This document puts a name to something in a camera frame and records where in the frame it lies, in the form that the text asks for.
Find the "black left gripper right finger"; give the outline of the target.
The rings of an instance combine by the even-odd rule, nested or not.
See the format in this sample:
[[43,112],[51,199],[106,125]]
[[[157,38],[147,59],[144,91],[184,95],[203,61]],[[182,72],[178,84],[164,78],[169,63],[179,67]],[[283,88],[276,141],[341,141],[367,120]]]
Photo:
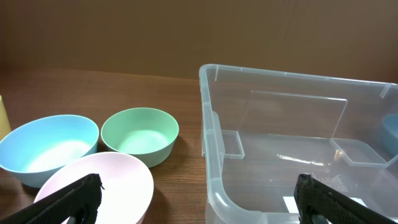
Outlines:
[[309,174],[298,176],[294,199],[301,224],[395,224]]

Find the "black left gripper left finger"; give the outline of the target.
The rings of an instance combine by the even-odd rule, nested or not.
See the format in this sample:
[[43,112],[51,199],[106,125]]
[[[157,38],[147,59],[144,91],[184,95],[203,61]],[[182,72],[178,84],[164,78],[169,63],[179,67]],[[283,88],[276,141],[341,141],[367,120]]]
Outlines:
[[1,220],[1,224],[94,224],[102,199],[99,174],[88,174]]

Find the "light pink bowl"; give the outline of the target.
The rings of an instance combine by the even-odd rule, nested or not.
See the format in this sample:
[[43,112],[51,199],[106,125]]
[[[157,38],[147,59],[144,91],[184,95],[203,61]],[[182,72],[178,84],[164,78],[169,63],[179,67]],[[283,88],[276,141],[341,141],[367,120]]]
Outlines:
[[62,167],[39,190],[35,202],[88,175],[99,174],[103,190],[96,224],[142,223],[154,193],[149,168],[120,152],[90,154]]

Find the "light green bowl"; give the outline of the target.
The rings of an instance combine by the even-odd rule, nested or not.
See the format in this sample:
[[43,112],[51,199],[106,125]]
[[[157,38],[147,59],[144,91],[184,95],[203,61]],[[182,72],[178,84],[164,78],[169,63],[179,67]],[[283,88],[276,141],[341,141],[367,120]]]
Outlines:
[[109,117],[101,138],[112,151],[132,155],[147,167],[165,161],[179,134],[177,120],[155,108],[131,108]]

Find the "dark blue plate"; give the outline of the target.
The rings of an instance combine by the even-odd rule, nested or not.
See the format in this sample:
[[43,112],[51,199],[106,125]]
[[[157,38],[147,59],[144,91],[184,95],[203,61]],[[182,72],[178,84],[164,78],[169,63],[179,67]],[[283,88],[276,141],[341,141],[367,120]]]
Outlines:
[[392,157],[397,155],[397,113],[383,117],[381,142]]

